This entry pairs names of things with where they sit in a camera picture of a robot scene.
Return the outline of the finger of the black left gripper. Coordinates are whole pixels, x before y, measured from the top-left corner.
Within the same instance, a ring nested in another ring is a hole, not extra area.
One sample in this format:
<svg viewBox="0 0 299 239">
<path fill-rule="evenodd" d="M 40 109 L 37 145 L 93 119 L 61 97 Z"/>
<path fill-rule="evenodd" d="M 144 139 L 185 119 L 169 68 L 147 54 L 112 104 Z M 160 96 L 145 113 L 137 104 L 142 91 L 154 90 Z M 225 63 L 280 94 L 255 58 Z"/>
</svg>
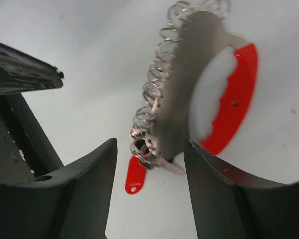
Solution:
<svg viewBox="0 0 299 239">
<path fill-rule="evenodd" d="M 63 79 L 57 67 L 0 43 L 0 95 L 58 89 Z"/>
</svg>

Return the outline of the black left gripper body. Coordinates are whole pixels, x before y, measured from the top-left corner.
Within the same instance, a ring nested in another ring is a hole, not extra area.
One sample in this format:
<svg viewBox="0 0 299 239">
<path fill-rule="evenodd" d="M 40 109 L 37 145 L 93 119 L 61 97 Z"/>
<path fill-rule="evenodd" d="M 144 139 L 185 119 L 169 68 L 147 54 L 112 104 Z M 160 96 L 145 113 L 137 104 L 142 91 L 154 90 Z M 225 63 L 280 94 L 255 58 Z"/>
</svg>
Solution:
<svg viewBox="0 0 299 239">
<path fill-rule="evenodd" d="M 1 95 L 0 182 L 31 182 L 62 167 L 23 95 Z"/>
</svg>

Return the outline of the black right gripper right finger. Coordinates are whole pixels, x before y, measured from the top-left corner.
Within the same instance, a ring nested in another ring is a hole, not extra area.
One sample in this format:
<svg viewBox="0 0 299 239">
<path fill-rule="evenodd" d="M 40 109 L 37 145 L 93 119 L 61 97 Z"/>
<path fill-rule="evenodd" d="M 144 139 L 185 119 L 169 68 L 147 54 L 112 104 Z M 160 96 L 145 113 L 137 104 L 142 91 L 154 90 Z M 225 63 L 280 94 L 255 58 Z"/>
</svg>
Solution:
<svg viewBox="0 0 299 239">
<path fill-rule="evenodd" d="M 184 162 L 200 239 L 299 239 L 299 181 L 257 177 L 192 141 Z"/>
</svg>

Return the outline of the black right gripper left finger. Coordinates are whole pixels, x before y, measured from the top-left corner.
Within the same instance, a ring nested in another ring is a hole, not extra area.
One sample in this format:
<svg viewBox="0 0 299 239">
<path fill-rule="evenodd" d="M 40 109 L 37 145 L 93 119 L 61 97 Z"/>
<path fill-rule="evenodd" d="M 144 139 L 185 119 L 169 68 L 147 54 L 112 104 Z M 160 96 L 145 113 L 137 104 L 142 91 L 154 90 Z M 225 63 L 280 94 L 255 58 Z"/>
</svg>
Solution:
<svg viewBox="0 0 299 239">
<path fill-rule="evenodd" d="M 27 183 L 0 182 L 0 239 L 103 239 L 117 163 L 110 138 Z"/>
</svg>

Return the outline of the red handled metal key holder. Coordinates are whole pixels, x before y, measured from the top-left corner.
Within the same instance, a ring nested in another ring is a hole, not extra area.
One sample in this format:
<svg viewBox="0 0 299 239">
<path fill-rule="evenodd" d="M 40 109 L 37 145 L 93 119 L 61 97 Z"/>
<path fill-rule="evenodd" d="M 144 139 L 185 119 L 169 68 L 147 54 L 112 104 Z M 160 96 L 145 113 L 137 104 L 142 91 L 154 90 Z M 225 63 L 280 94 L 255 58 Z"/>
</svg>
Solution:
<svg viewBox="0 0 299 239">
<path fill-rule="evenodd" d="M 179 1 L 168 9 L 168 27 L 160 30 L 162 41 L 143 85 L 145 105 L 136 111 L 130 132 L 130 150 L 138 161 L 143 145 L 170 163 L 184 152 L 194 89 L 226 47 L 234 49 L 237 65 L 227 79 L 211 134 L 201 145 L 218 155 L 239 130 L 257 82 L 258 53 L 255 44 L 226 31 L 223 20 L 230 11 L 229 0 L 206 0 L 198 6 Z"/>
</svg>

